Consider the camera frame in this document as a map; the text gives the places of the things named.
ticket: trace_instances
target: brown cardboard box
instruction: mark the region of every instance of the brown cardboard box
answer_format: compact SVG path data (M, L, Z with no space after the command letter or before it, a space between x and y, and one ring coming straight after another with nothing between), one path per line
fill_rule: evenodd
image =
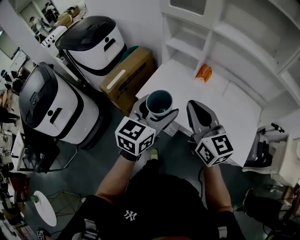
M100 89L128 116L137 101L135 95L153 73L152 52L138 47L106 76Z
M72 21L73 19L68 13L62 13L58 16L57 22L54 24L54 26L66 26L68 28L72 24Z
M76 6L72 6L68 8L65 13L69 13L72 17L76 17L80 11L79 11L79 7L76 5Z

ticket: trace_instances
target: white round table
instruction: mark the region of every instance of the white round table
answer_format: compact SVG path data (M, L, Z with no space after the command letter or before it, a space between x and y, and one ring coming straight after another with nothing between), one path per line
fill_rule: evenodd
M41 218L50 226L54 227L57 224L57 218L55 216L55 212L53 207L51 206L49 200L46 198L44 194L40 191L35 191L34 196L37 196L39 201L34 203L36 206L37 212L41 216Z

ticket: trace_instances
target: mug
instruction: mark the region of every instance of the mug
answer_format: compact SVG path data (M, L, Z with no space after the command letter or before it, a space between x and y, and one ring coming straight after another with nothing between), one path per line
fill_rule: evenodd
M148 111L155 117L167 115L173 106L173 99L170 93L164 90L157 90L149 94L146 99Z

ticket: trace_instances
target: gray floor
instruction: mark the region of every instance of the gray floor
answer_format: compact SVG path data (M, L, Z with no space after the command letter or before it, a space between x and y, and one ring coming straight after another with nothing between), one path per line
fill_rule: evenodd
M64 190L78 193L82 197L94 194L101 180L113 166L118 158L119 149L115 143L114 131L118 126L123 114L111 106L112 122L99 140L90 150L80 150L68 169L60 172L33 173L30 179L30 194L39 190L45 195ZM161 139L156 143L160 158L163 160L161 173L176 175L190 181L200 191L201 187L197 181L198 171L202 166L201 160L191 155L188 137L178 132L174 137L165 133L160 134ZM61 153L58 157L60 164L64 164L74 153L74 146L60 142ZM243 197L249 187L255 188L258 195L268 195L265 184L271 183L266 175L254 172L242 172L240 167L227 164L221 165L222 175L232 198L235 208L241 206ZM36 227L44 227L50 233L62 230L71 216L58 218L55 227L48 226L38 215L34 204L26 203L25 221L35 231ZM244 215L243 212L235 212L236 218L247 240L263 240L266 234L263 232L262 224Z

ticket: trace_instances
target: chair leg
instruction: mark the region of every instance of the chair leg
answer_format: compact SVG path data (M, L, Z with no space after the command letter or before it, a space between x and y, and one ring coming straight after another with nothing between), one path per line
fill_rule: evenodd
M46 170L46 171L40 171L40 173L56 172L56 171L61 171L61 170L66 169L66 168L69 166L69 164L73 161L73 159L75 158L75 156L76 156L77 153L78 153L78 147L75 146L75 148L76 148L75 154L71 157L71 159L67 162L67 164L66 164L63 168L60 168L60 169L53 169L53 170Z

